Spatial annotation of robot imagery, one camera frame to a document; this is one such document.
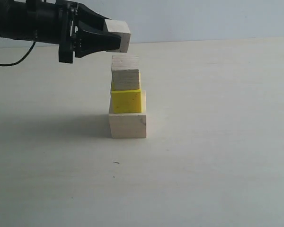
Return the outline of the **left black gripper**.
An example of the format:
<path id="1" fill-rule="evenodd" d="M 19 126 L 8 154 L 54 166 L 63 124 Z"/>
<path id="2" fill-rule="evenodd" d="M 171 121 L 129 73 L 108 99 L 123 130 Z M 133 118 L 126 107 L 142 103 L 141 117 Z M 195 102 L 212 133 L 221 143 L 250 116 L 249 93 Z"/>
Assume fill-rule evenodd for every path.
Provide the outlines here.
<path id="1" fill-rule="evenodd" d="M 96 52 L 117 50 L 121 45 L 121 37 L 105 28 L 105 20 L 109 18 L 83 3 L 34 0 L 33 19 L 35 40 L 58 45 L 60 63 L 73 63 L 74 48 L 75 57 L 82 58 Z M 77 38 L 74 30 L 76 22 Z"/>

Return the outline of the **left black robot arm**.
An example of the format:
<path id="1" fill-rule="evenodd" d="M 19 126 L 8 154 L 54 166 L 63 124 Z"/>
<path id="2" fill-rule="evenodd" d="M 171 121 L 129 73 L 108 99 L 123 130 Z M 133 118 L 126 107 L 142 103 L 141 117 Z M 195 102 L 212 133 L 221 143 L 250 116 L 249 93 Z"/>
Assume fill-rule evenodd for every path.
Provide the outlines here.
<path id="1" fill-rule="evenodd" d="M 0 38 L 57 44 L 62 63 L 119 49 L 121 37 L 105 30 L 106 19 L 69 0 L 0 0 Z"/>

